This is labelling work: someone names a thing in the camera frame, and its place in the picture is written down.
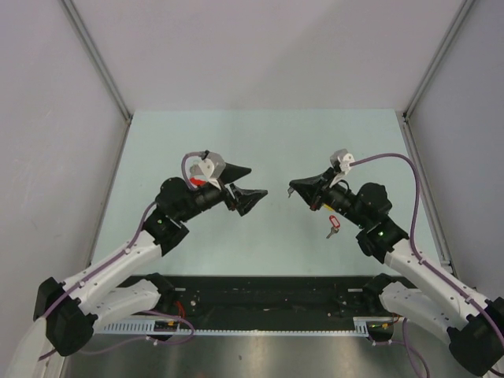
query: key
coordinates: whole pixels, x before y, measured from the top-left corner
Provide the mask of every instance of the key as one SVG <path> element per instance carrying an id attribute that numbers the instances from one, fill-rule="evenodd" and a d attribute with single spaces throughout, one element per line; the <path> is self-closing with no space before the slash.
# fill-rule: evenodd
<path id="1" fill-rule="evenodd" d="M 329 235 L 327 235 L 325 238 L 329 239 L 331 236 L 333 236 L 334 234 L 337 234 L 338 232 L 339 232 L 339 228 L 332 226 L 331 231 L 329 232 Z"/>

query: small red object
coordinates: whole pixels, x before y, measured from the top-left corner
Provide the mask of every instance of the small red object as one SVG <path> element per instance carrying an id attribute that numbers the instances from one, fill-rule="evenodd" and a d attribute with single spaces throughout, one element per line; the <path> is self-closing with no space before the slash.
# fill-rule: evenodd
<path id="1" fill-rule="evenodd" d="M 191 181 L 191 183 L 192 183 L 193 185 L 196 185 L 197 187 L 201 187 L 203 184 L 205 184 L 205 183 L 206 183 L 206 181 L 203 181 L 203 180 L 198 180 L 198 179 L 195 179 L 194 177 L 191 177 L 191 178 L 189 179 L 189 181 Z"/>
<path id="2" fill-rule="evenodd" d="M 329 217 L 329 220 L 331 221 L 331 224 L 334 228 L 340 228 L 341 224 L 339 223 L 338 218 L 336 218 L 336 215 L 331 215 Z"/>

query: reflective metal surface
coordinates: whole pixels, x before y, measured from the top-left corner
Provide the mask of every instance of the reflective metal surface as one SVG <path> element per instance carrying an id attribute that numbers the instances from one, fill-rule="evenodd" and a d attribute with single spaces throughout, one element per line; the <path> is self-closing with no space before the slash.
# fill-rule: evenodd
<path id="1" fill-rule="evenodd" d="M 131 336 L 99 335 L 86 347 L 110 347 Z M 396 339 L 402 339 L 400 330 Z M 469 378 L 445 345 L 413 324 L 411 343 L 427 360 L 432 378 Z M 376 346 L 363 338 L 200 336 L 180 346 L 138 341 L 94 357 L 68 359 L 68 378 L 309 377 L 414 378 L 401 346 Z"/>

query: perforated metal strip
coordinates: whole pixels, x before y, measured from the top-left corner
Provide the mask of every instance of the perforated metal strip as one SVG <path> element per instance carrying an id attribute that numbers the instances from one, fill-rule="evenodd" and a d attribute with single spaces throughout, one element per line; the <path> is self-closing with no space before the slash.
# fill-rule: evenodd
<path id="1" fill-rule="evenodd" d="M 125 319 L 123 321 L 112 323 L 105 326 L 102 330 L 96 332 L 101 335 L 188 335 L 191 331 L 187 329 L 178 329 L 174 331 L 155 331 L 155 319 Z M 280 335 L 280 336 L 353 336 L 368 337 L 368 328 L 365 321 L 354 321 L 355 329 L 353 331 L 241 331 L 241 330 L 214 330 L 197 329 L 196 335 L 229 335 L 229 336 L 256 336 L 256 335 Z"/>

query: light blue table surface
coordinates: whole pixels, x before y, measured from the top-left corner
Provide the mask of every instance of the light blue table surface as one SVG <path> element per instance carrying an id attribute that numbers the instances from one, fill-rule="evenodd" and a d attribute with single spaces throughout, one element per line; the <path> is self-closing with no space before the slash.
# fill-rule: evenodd
<path id="1" fill-rule="evenodd" d="M 237 181 L 242 188 L 269 194 L 245 217 L 224 204 L 187 222 L 185 240 L 167 256 L 137 273 L 180 275 L 340 276 L 392 273 L 359 249 L 358 228 L 339 217 L 339 234 L 326 239 L 328 210 L 312 212 L 293 194 L 290 180 L 315 176 L 329 167 L 335 150 L 355 159 L 383 152 L 406 154 L 391 109 L 137 112 L 124 149 L 93 261 L 105 257 L 134 233 L 161 183 L 180 176 L 189 151 L 211 150 L 225 161 L 252 168 Z M 372 181 L 387 187 L 390 213 L 409 231 L 414 200 L 413 174 L 394 158 L 355 167 L 347 177 L 357 192 Z M 417 245 L 437 258 L 423 207 Z"/>

